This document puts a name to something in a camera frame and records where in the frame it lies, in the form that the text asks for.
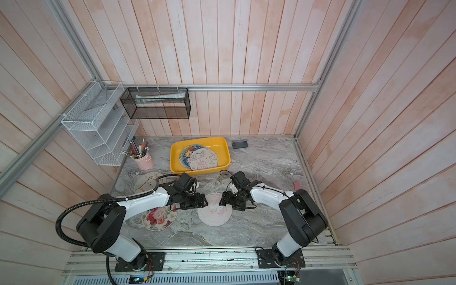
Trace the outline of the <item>large pink unicorn coaster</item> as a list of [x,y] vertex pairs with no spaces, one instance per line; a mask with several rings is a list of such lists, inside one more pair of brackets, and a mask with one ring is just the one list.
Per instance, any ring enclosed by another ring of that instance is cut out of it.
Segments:
[[233,213],[232,206],[220,206],[221,199],[221,193],[212,193],[206,196],[208,206],[197,210],[198,217],[204,224],[218,227],[229,221]]

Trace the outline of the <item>blue bear car coaster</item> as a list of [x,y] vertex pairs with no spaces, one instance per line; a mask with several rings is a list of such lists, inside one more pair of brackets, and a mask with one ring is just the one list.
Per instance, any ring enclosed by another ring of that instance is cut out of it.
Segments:
[[193,152],[199,150],[199,149],[202,149],[204,148],[203,146],[201,145],[198,145],[198,144],[194,144],[194,145],[190,145],[190,146],[187,146],[185,147],[181,152],[180,152],[180,155],[179,155],[179,162],[180,164],[183,166],[183,167],[186,167],[187,169],[190,169],[190,165],[188,163],[188,160],[190,159],[190,157],[192,156]]

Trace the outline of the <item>pink ribbon bunny coaster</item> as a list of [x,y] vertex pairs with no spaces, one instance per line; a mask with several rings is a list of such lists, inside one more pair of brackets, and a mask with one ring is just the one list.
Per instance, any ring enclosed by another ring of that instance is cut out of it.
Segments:
[[209,148],[200,148],[191,154],[188,164],[193,171],[214,168],[218,165],[218,157]]

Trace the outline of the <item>floral rose round coaster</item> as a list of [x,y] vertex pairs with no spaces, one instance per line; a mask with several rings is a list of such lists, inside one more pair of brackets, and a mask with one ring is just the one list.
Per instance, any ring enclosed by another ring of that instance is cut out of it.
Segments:
[[141,214],[143,226],[152,232],[160,232],[169,228],[176,220],[178,206],[172,204],[166,207],[159,207],[147,210]]

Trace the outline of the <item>white bear green coaster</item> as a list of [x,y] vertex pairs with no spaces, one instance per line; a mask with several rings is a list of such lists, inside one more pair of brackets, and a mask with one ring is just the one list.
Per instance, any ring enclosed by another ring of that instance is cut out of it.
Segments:
[[148,192],[153,190],[156,185],[162,184],[166,182],[166,178],[161,178],[157,182],[157,178],[161,176],[159,172],[149,172],[145,175],[141,176],[138,181],[135,183],[134,191],[136,194],[140,194],[143,192]]

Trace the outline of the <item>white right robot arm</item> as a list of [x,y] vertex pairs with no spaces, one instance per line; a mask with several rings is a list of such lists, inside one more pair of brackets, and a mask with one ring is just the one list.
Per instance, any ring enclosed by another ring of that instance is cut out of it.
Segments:
[[249,209],[247,203],[250,202],[252,208],[263,204],[282,215],[287,233],[271,250],[278,264],[309,244],[318,244],[318,236],[328,228],[327,218],[306,190],[279,190],[258,180],[249,180],[242,171],[232,174],[230,180],[236,192],[224,191],[220,206],[231,205],[233,210],[245,211]]

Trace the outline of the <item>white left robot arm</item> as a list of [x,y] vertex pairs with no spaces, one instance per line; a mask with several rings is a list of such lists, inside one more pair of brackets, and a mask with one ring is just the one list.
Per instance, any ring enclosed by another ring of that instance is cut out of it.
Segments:
[[204,194],[197,192],[198,181],[183,173],[178,179],[160,184],[147,192],[114,198],[109,194],[95,200],[78,222],[76,230],[94,253],[102,253],[129,263],[135,270],[146,266],[147,251],[133,238],[121,234],[123,223],[147,210],[171,207],[177,210],[208,206]]

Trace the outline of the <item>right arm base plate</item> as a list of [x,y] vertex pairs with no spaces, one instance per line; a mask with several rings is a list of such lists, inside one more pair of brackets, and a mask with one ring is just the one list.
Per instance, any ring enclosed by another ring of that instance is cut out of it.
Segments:
[[291,256],[283,256],[278,249],[264,249],[256,247],[258,266],[260,268],[305,268],[305,259],[299,249]]

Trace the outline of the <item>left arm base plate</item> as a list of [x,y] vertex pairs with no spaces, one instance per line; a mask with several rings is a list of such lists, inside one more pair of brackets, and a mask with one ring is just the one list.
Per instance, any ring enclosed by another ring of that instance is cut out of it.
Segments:
[[115,272],[162,271],[165,263],[165,256],[165,252],[142,252],[130,262],[118,258]]

